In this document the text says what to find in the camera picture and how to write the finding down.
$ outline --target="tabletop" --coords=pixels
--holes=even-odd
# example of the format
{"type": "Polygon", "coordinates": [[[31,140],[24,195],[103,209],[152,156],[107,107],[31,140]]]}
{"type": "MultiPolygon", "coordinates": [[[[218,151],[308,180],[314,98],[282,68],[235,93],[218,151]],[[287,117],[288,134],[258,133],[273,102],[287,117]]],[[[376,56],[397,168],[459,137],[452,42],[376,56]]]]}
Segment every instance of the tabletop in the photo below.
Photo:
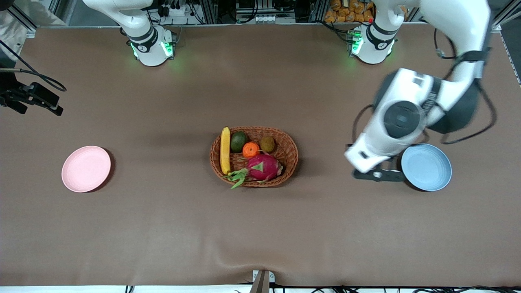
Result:
{"type": "MultiPolygon", "coordinates": [[[[483,79],[497,125],[440,147],[446,188],[355,180],[343,157],[385,75],[444,76],[432,34],[403,26],[367,65],[322,26],[186,28],[175,59],[149,68],[117,29],[38,30],[22,57],[68,91],[61,117],[0,109],[0,284],[235,284],[268,269],[295,286],[521,285],[521,90],[499,34],[483,79]],[[210,167],[222,128],[251,125],[299,148],[279,188],[230,190],[210,167]],[[107,149],[115,170],[74,193],[61,167],[85,145],[107,149]]],[[[451,137],[488,121],[480,101],[451,137]]]]}

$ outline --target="wicker basket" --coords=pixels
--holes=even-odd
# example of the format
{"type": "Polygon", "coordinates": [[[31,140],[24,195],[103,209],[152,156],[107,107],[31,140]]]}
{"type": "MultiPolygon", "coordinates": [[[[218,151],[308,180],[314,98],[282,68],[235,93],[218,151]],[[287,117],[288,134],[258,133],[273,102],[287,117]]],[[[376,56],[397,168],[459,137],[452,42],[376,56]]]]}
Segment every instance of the wicker basket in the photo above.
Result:
{"type": "MultiPolygon", "coordinates": [[[[270,155],[279,160],[279,163],[284,167],[282,174],[275,179],[262,184],[256,181],[246,181],[241,185],[242,187],[273,187],[288,180],[288,178],[295,171],[296,164],[299,161],[299,152],[296,149],[295,142],[289,135],[283,131],[280,131],[279,129],[269,127],[241,126],[230,128],[231,134],[237,131],[244,131],[248,137],[248,141],[253,141],[257,144],[261,143],[260,141],[264,136],[273,137],[275,139],[276,146],[270,155]]],[[[233,185],[235,182],[231,182],[223,178],[224,174],[222,173],[220,166],[220,147],[221,136],[218,136],[212,144],[212,149],[210,150],[210,163],[212,165],[212,169],[214,170],[215,174],[221,178],[222,181],[233,185]]],[[[247,160],[239,161],[239,159],[242,158],[242,153],[230,153],[230,167],[232,171],[240,170],[246,167],[247,160]]]]}

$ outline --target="dragon fruit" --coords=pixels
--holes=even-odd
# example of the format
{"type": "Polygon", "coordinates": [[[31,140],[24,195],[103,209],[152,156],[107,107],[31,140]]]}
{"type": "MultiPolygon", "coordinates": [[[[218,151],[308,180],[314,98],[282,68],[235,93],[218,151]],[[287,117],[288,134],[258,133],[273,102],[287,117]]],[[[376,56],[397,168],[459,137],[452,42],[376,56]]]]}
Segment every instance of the dragon fruit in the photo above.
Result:
{"type": "Polygon", "coordinates": [[[246,168],[233,171],[225,178],[233,182],[237,181],[231,187],[231,189],[234,189],[245,181],[255,180],[258,183],[264,183],[279,176],[281,173],[282,165],[279,161],[267,153],[262,153],[249,159],[246,168]]]}

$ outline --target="pink plate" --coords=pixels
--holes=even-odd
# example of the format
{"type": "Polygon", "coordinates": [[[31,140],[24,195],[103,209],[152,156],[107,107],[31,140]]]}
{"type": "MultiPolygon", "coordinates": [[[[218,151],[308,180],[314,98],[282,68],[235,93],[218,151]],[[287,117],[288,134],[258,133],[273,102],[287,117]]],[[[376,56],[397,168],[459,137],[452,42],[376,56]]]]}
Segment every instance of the pink plate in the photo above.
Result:
{"type": "Polygon", "coordinates": [[[61,169],[61,179],[74,192],[87,192],[100,186],[110,173],[110,157],[104,149],[89,145],[75,150],[61,169]]]}

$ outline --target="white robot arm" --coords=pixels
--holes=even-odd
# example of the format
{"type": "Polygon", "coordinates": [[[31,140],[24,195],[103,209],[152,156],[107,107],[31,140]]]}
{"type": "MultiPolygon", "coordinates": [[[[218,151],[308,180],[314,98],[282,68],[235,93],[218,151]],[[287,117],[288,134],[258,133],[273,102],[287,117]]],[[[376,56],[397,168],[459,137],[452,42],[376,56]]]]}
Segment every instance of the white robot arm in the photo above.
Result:
{"type": "Polygon", "coordinates": [[[153,26],[141,8],[152,5],[153,0],[83,0],[97,10],[117,22],[126,36],[137,59],[147,66],[158,66],[167,59],[173,58],[175,40],[172,32],[153,26]]]}
{"type": "Polygon", "coordinates": [[[378,44],[392,44],[389,40],[403,21],[403,12],[397,7],[404,4],[419,6],[425,20],[453,41],[457,58],[452,81],[403,68],[387,76],[373,103],[372,118],[344,154],[360,173],[368,173],[401,153],[426,127],[443,134],[464,128],[477,107],[491,29],[487,1],[375,0],[375,21],[362,28],[362,36],[376,35],[379,41],[363,39],[360,59],[372,55],[375,58],[371,60],[382,61],[386,57],[389,49],[379,50],[378,44]],[[391,37],[384,40],[384,35],[391,37]]]}

